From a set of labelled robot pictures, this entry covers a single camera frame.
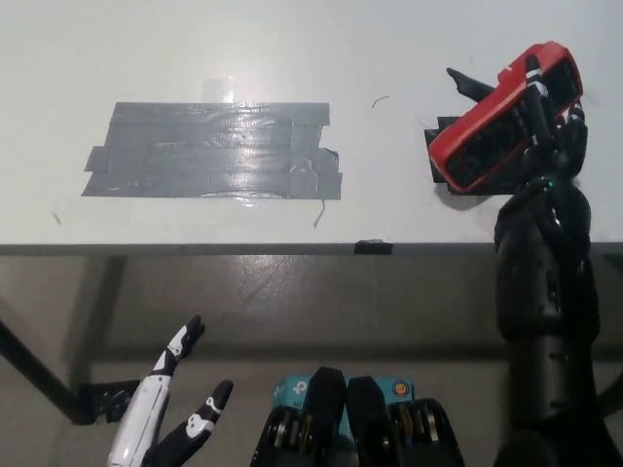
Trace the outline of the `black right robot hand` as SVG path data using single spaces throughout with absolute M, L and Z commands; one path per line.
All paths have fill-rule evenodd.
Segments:
M 511 194 L 534 177 L 582 168 L 588 128 L 583 85 L 570 51 L 536 44 L 491 87 L 450 68 L 460 94 L 474 106 L 439 119 L 428 143 L 431 164 L 456 194 Z

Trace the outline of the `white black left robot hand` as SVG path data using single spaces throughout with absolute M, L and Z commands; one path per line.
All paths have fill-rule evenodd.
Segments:
M 108 454 L 109 466 L 181 466 L 212 435 L 234 388 L 229 379 L 222 380 L 197 410 L 158 439 L 174 372 L 204 331 L 202 319 L 194 316 L 169 341 L 151 372 L 141 380 Z

